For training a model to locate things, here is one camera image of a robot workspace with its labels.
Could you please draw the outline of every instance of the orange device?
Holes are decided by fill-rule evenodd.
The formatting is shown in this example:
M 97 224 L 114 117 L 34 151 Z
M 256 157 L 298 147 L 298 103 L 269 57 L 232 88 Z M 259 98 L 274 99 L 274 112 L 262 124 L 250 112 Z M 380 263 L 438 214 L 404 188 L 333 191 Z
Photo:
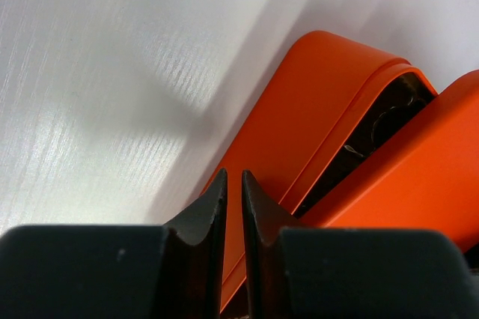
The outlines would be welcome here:
M 287 53 L 228 170 L 222 308 L 245 279 L 241 173 L 308 225 L 430 228 L 479 241 L 479 71 L 441 95 L 407 60 L 323 31 Z

